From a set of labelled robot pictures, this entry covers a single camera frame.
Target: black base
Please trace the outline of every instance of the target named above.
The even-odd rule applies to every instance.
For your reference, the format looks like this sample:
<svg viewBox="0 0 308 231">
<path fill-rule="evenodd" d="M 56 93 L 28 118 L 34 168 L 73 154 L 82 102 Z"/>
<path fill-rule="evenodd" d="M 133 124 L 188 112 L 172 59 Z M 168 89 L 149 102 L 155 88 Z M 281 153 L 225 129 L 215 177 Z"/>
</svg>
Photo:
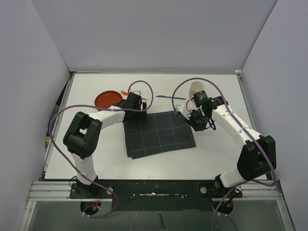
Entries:
<svg viewBox="0 0 308 231">
<path fill-rule="evenodd" d="M 211 198 L 222 198 L 226 194 L 215 190 L 214 180 L 98 180 L 98 183 L 113 188 L 120 200 L 117 211 L 212 211 Z M 207 193 L 201 193 L 201 187 L 206 187 Z M 74 183 L 70 198 L 96 199 L 97 195 L 83 194 Z M 114 196 L 102 190 L 102 198 Z M 116 200 L 112 200 L 112 208 L 115 205 Z"/>
</svg>

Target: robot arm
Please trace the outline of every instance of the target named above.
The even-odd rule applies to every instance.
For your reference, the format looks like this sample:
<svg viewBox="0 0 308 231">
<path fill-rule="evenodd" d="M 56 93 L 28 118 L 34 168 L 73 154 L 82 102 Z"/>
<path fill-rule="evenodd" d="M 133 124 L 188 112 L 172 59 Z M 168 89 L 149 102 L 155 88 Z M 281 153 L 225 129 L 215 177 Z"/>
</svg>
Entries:
<svg viewBox="0 0 308 231">
<path fill-rule="evenodd" d="M 229 106 L 233 115 L 241 122 L 243 127 L 240 127 L 228 112 L 220 96 L 208 98 L 206 93 L 201 91 L 194 95 L 193 100 L 197 109 L 191 109 L 184 103 L 180 103 L 176 107 L 178 114 L 185 117 L 186 123 L 191 125 L 195 131 L 203 131 L 210 127 L 215 130 L 216 122 L 227 131 L 241 150 L 237 166 L 215 178 L 220 188 L 229 188 L 270 172 L 269 165 L 260 150 L 253 140 L 243 132 L 244 128 L 257 140 L 273 167 L 276 168 L 275 140 L 271 136 L 263 137 L 259 132 L 253 130 Z"/>
<path fill-rule="evenodd" d="M 141 102 L 140 94 L 129 93 L 126 100 L 111 106 L 110 111 L 100 111 L 97 113 L 85 114 L 78 112 L 72 120 L 63 139 L 64 145 L 71 152 L 76 167 L 80 172 L 92 181 L 98 179 L 92 159 L 99 135 L 102 129 L 120 123 L 131 121 L 146 116 L 145 112 L 119 111 L 119 109 L 140 110 L 146 108 L 146 103 Z M 77 175 L 77 183 L 81 188 L 90 191 L 91 182 Z"/>
</svg>

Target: white tabletop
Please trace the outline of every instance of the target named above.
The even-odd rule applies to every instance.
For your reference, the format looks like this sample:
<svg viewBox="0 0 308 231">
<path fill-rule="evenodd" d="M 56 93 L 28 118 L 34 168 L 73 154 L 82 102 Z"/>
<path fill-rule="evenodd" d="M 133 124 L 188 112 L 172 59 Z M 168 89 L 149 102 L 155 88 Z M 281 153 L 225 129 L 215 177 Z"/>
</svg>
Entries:
<svg viewBox="0 0 308 231">
<path fill-rule="evenodd" d="M 175 87 L 192 77 L 207 78 L 218 85 L 230 106 L 250 124 L 248 112 L 236 75 L 166 75 L 166 74 L 76 74 L 66 102 L 94 105 L 97 95 L 106 90 L 127 90 L 130 83 L 145 80 L 153 88 L 154 96 L 171 96 Z M 187 98 L 191 82 L 184 84 L 176 96 Z M 132 90 L 140 90 L 144 98 L 151 93 L 145 84 L 137 83 Z M 218 96 L 214 87 L 205 82 L 209 97 Z M 171 99 L 156 98 L 148 113 L 171 111 Z M 72 108 L 64 112 L 56 137 L 56 143 L 73 161 L 63 145 L 63 137 L 74 115 L 91 108 Z M 217 130 L 194 132 L 196 147 L 155 154 L 132 160 L 127 157 L 123 124 L 114 124 L 101 131 L 99 143 L 93 154 L 94 168 L 100 179 L 117 180 L 213 180 L 215 176 L 236 166 L 240 150 L 233 139 L 219 125 Z M 46 171 L 46 179 L 70 179 L 76 175 L 67 161 L 53 148 Z"/>
</svg>

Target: paper cup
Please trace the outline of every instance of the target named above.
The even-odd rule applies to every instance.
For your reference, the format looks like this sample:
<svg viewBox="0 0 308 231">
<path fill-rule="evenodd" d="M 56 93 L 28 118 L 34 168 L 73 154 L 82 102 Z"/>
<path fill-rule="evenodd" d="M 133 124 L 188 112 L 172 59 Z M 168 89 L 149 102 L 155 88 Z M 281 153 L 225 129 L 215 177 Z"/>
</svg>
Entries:
<svg viewBox="0 0 308 231">
<path fill-rule="evenodd" d="M 191 84 L 191 88 L 189 89 L 189 99 L 193 98 L 193 95 L 199 91 L 204 90 L 204 85 L 200 81 L 195 81 Z"/>
</svg>

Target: white wall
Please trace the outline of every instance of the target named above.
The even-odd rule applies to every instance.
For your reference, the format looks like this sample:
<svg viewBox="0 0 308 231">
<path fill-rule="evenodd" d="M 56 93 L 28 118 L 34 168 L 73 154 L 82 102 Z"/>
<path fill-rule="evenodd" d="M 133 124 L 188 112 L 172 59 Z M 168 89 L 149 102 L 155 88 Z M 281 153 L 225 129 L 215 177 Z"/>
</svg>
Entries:
<svg viewBox="0 0 308 231">
<path fill-rule="evenodd" d="M 71 71 L 234 72 L 276 0 L 32 0 Z"/>
<path fill-rule="evenodd" d="M 69 73 L 31 1 L 0 1 L 0 33 L 0 229 L 15 231 Z"/>
<path fill-rule="evenodd" d="M 308 1 L 278 0 L 243 68 L 257 126 L 272 135 L 297 231 L 308 228 Z"/>
</svg>

